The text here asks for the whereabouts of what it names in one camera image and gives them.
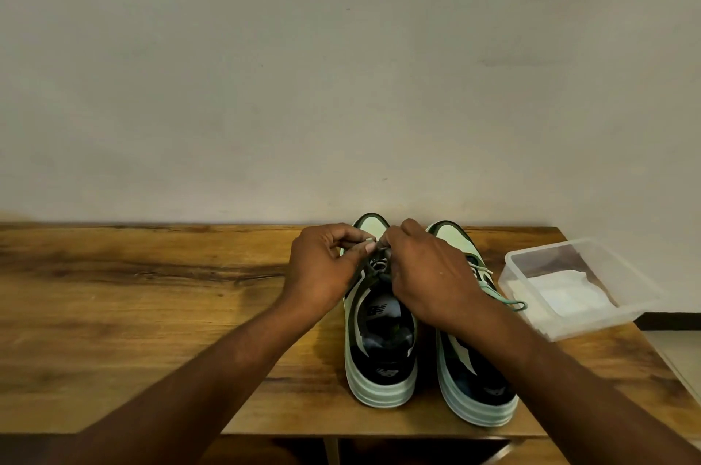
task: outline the white midsole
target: white midsole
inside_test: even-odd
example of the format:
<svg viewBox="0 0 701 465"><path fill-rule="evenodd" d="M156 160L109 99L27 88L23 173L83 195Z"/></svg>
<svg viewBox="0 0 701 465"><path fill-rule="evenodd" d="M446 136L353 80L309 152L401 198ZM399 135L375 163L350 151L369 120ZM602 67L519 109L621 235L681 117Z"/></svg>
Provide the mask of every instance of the white midsole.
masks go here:
<svg viewBox="0 0 701 465"><path fill-rule="evenodd" d="M518 396L501 406L483 404L471 399L460 391L448 372L438 330L436 330L436 351L438 354L436 362L440 390L443 394L443 399L445 399L455 415L478 426L503 426L511 420L519 403Z"/></svg>
<svg viewBox="0 0 701 465"><path fill-rule="evenodd" d="M350 311L350 300L352 300L353 295L354 293L351 293L348 297L349 301L347 305L344 299L344 312L346 314L344 356L346 360L346 379L348 380L348 386L353 392L353 395L355 395L355 398L365 405L372 406L373 408L396 408L397 406L401 406L406 403L414 393L418 364L414 361L414 369L411 370L411 373L405 381L389 384L388 386L375 384L375 382L363 376L363 373L361 373L358 368L355 367L355 363L353 363L351 343L348 339L348 312Z"/></svg>

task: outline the plastic container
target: plastic container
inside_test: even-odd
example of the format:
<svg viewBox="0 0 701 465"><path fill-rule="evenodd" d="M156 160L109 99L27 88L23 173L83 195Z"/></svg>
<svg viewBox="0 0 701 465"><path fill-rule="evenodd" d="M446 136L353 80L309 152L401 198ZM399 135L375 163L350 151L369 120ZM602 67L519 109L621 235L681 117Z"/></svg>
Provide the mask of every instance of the plastic container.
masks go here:
<svg viewBox="0 0 701 465"><path fill-rule="evenodd" d="M549 274L555 275L539 278ZM499 287L506 297L529 303L520 315L551 342L628 323L664 297L653 281L593 239L507 253Z"/></svg>

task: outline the forearm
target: forearm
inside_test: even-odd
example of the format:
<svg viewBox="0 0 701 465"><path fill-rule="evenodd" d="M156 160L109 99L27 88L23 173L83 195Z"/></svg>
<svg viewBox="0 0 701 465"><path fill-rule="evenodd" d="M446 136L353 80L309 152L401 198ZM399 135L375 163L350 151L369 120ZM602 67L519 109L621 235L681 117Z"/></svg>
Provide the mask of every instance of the forearm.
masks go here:
<svg viewBox="0 0 701 465"><path fill-rule="evenodd" d="M492 320L489 337L465 331L463 340L512 383L571 463L701 462L694 446L509 310L490 304L482 318Z"/></svg>
<svg viewBox="0 0 701 465"><path fill-rule="evenodd" d="M313 321L272 306L96 424L52 464L193 464Z"/></svg>

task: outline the shoe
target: shoe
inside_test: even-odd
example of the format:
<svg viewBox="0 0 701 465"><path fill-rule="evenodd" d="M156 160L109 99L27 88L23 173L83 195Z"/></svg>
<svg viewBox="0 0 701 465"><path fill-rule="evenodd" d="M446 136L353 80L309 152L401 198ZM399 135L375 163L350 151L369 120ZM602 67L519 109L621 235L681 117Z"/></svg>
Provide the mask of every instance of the shoe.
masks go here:
<svg viewBox="0 0 701 465"><path fill-rule="evenodd" d="M378 214L353 226L377 240L389 227ZM344 297L346 378L355 398L373 408L394 408L411 398L416 385L416 319L392 293L384 249L358 269Z"/></svg>
<svg viewBox="0 0 701 465"><path fill-rule="evenodd" d="M467 233L452 221L440 221L426 231L465 253L482 291L519 311L522 301L504 299L491 272ZM518 397L502 373L462 340L436 330L437 369L443 398L461 419L479 426L502 426L511 420Z"/></svg>

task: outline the shoe upper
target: shoe upper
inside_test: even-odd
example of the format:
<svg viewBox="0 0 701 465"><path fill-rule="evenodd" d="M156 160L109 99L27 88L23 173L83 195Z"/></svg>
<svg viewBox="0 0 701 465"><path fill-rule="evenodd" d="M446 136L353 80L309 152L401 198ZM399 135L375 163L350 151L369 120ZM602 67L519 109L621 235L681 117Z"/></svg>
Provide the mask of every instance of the shoe upper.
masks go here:
<svg viewBox="0 0 701 465"><path fill-rule="evenodd" d="M496 291L491 272L486 268L474 242L462 227L452 221L441 221L432 225L429 228L429 233L446 240L450 245L465 253L465 257L472 267L472 272L483 291L506 304L520 306L518 309L525 307L521 301L505 300ZM502 373L489 363L477 349L443 331L439 332L439 339L448 372L462 393L481 403L495 406L506 404L516 396Z"/></svg>
<svg viewBox="0 0 701 465"><path fill-rule="evenodd" d="M366 214L355 226L379 239L389 225L378 214ZM360 373L381 385L406 380L416 361L416 320L392 293L389 260L383 250L359 269L344 303L350 306L346 311L350 355Z"/></svg>

